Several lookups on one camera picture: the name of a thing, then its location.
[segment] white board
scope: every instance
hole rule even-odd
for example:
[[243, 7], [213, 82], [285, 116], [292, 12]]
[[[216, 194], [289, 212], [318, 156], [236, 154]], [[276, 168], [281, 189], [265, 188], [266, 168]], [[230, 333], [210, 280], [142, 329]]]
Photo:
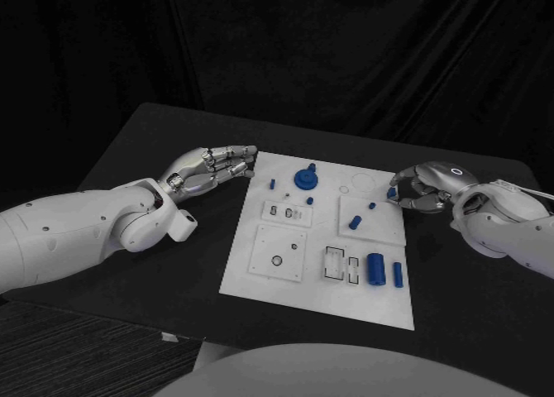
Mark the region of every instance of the white board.
[[[309, 163], [315, 163], [318, 185], [312, 190], [302, 190], [295, 185], [295, 173], [298, 170], [305, 170]], [[387, 203], [386, 197], [393, 175], [392, 172], [381, 170], [367, 170], [325, 161], [259, 152], [220, 293], [413, 330], [402, 208]], [[274, 189], [271, 189], [271, 179], [275, 179]], [[308, 205], [308, 197], [314, 198], [312, 205]], [[341, 221], [343, 224], [348, 222], [340, 214], [341, 197], [343, 201], [348, 200], [345, 203], [358, 203], [353, 205], [357, 212], [360, 205], [364, 206], [371, 202], [381, 204], [373, 210], [367, 206], [361, 208], [361, 229], [360, 227], [356, 231], [348, 229], [356, 233], [360, 230], [361, 235], [350, 236], [345, 231], [343, 235], [338, 233], [343, 230]], [[279, 212], [272, 220], [269, 212], [276, 204]], [[281, 210], [286, 207], [297, 208], [297, 218], [281, 217]], [[379, 219], [386, 220], [381, 230], [369, 229], [371, 214], [376, 217], [376, 224], [380, 222]], [[351, 217], [353, 213], [345, 212], [343, 216]], [[305, 217], [309, 217], [309, 224], [305, 223]], [[266, 239], [265, 243], [261, 243], [262, 238], [258, 239], [261, 225], [269, 226], [268, 230], [274, 230], [275, 227], [285, 229], [276, 233], [274, 244], [268, 243]], [[295, 261], [301, 257], [301, 251], [285, 250], [288, 245], [299, 245], [285, 237], [295, 232], [299, 233], [299, 238], [301, 233], [305, 234], [302, 273], [292, 271], [298, 270]], [[327, 280], [324, 277], [327, 246], [344, 250], [343, 280]], [[276, 267], [272, 268], [268, 262], [276, 256], [276, 252], [284, 252], [284, 255], [292, 254], [297, 259], [285, 258], [276, 266], [279, 269], [274, 270]], [[369, 284], [367, 255], [374, 252], [384, 255], [386, 285], [383, 286]], [[357, 268], [350, 258], [357, 258]], [[394, 286], [392, 264], [396, 261], [402, 263], [405, 288]], [[258, 266], [263, 269], [261, 274], [249, 271]], [[276, 271], [278, 275], [266, 275], [269, 271]], [[356, 272], [357, 285], [350, 283], [350, 274], [354, 279]], [[295, 275], [299, 275], [301, 280], [291, 280]]]

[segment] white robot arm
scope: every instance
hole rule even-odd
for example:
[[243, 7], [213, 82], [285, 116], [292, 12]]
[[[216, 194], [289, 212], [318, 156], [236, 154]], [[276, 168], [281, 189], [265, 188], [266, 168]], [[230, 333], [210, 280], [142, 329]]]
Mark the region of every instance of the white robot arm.
[[98, 265], [118, 250], [144, 251], [166, 234], [184, 242], [197, 220], [177, 204], [230, 178], [252, 178], [256, 146], [197, 148], [158, 181], [40, 198], [0, 213], [0, 294]]
[[443, 211], [453, 204], [452, 228], [485, 256], [510, 256], [521, 265], [554, 279], [554, 215], [524, 190], [554, 200], [554, 196], [497, 180], [479, 184], [458, 165], [429, 161], [396, 174], [392, 186], [412, 178], [420, 198], [389, 199], [422, 213]]

